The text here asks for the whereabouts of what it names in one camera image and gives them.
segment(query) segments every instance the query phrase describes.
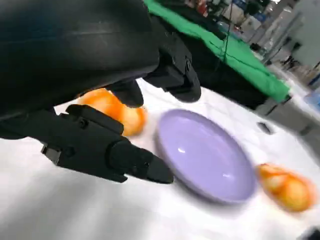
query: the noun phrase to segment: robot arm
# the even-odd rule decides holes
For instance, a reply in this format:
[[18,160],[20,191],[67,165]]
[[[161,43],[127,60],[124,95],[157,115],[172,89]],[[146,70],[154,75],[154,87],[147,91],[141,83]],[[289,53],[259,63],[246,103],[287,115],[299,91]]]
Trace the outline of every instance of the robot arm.
[[57,166],[124,182],[171,183],[165,163],[89,106],[53,106],[106,88],[138,107],[143,77],[184,102],[200,98],[192,56],[141,0],[0,2],[0,137],[35,138]]

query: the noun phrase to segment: white tablecloth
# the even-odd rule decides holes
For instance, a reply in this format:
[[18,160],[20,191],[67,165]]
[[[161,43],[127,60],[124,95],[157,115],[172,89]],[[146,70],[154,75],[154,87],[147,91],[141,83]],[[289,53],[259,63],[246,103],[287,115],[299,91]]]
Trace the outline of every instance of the white tablecloth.
[[[320,189],[320,168],[296,136],[204,89],[200,101],[178,102],[139,80],[148,123],[131,141],[155,153],[160,115],[183,108],[225,128],[254,164],[272,162],[300,173]],[[58,106],[63,111],[66,104]],[[246,204],[204,202],[179,183],[161,185],[130,177],[123,184],[55,167],[36,140],[0,140],[1,240],[293,240],[320,223],[320,208],[281,210],[261,189]]]

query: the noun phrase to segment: purple plate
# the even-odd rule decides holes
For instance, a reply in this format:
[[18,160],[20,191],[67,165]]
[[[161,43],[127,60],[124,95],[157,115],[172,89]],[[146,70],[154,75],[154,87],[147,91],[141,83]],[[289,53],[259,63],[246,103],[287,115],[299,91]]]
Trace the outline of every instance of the purple plate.
[[253,166],[211,120],[191,111],[168,111],[159,121],[158,140],[174,175],[198,194],[225,203],[242,203],[253,195]]

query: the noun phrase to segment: toy orange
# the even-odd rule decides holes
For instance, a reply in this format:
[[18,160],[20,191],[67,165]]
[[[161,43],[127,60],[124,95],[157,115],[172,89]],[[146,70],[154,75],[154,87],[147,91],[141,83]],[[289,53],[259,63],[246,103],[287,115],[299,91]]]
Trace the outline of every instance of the toy orange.
[[105,88],[86,93],[80,97],[78,103],[89,105],[122,123],[124,125],[123,135],[125,136],[139,134],[146,124],[147,112],[143,107],[127,107]]
[[307,179],[269,163],[256,171],[263,188],[285,209],[302,212],[315,203],[315,187]]

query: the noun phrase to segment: table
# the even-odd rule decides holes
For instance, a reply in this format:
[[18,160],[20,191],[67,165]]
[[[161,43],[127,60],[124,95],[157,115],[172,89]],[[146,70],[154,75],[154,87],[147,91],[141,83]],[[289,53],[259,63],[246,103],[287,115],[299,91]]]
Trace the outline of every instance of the table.
[[[272,162],[317,184],[320,168],[293,134],[226,98],[203,89],[196,103],[181,103],[138,80],[148,122],[137,146],[156,153],[157,120],[170,109],[200,113],[225,128],[254,164]],[[67,104],[58,106],[58,112]],[[130,177],[120,184],[55,167],[30,138],[0,140],[1,240],[292,240],[320,223],[320,207],[298,215],[281,210],[261,189],[246,204],[225,206],[197,198],[175,182],[161,185]]]
[[320,111],[316,106],[305,101],[305,97],[311,93],[311,90],[303,86],[289,71],[283,71],[281,67],[274,64],[268,68],[290,87],[291,99],[279,104],[269,98],[258,107],[256,113],[295,133],[297,138],[305,142],[320,163]]

